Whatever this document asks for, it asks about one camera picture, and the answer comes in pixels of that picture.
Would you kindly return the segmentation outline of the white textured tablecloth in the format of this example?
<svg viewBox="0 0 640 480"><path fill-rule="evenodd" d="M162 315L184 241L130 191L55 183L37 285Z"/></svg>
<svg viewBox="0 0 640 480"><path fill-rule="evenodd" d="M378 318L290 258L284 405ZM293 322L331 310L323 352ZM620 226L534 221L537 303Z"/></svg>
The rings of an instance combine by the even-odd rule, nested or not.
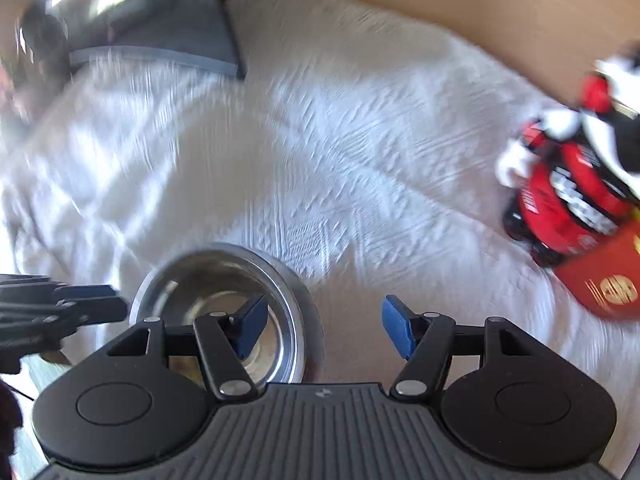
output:
<svg viewBox="0 0 640 480"><path fill-rule="evenodd" d="M1 164L1 267L134 296L217 240L284 262L325 382L390 382L384 296L501 315L608 390L639 444L639 327L596 318L502 232L494 163L553 100L447 29L349 0L229 0L247 76L111 55Z"/></svg>

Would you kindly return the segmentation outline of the stainless steel bowl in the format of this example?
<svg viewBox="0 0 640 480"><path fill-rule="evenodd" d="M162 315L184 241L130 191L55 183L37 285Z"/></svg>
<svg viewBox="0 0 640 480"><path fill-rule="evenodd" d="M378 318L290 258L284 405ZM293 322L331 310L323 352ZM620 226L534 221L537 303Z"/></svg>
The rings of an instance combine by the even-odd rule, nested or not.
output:
<svg viewBox="0 0 640 480"><path fill-rule="evenodd" d="M258 385L315 382L324 358L317 308L303 281L265 252L214 243L178 255L144 279L129 323L162 318L166 326L190 325L203 314L233 314L254 295L268 300L269 318L243 361L250 378Z"/></svg>

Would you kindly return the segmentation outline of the glass-sided computer case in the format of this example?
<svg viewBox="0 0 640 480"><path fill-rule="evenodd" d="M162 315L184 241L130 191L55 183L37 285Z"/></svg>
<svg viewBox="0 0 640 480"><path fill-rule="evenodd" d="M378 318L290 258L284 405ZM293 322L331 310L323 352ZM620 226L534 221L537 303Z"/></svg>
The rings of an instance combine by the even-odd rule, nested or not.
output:
<svg viewBox="0 0 640 480"><path fill-rule="evenodd" d="M224 0L34 0L16 39L32 60L63 70L117 54L246 74Z"/></svg>

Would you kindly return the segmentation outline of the red snack bag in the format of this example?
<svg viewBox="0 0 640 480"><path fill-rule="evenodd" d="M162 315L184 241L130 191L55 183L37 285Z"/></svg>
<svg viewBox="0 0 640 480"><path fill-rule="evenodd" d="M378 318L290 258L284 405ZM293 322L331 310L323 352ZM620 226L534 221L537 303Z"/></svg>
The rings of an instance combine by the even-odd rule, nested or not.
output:
<svg viewBox="0 0 640 480"><path fill-rule="evenodd" d="M567 260L554 274L599 318L638 321L639 221L631 220L591 252Z"/></svg>

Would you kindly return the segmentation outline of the red black robot toy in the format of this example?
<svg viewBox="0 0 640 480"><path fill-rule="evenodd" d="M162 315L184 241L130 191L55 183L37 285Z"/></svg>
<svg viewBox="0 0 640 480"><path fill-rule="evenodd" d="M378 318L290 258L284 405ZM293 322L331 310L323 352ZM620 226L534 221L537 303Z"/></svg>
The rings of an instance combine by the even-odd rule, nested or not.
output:
<svg viewBox="0 0 640 480"><path fill-rule="evenodd" d="M495 166L514 195L502 215L543 268L590 252L639 205L639 47L597 60L575 107L543 110Z"/></svg>

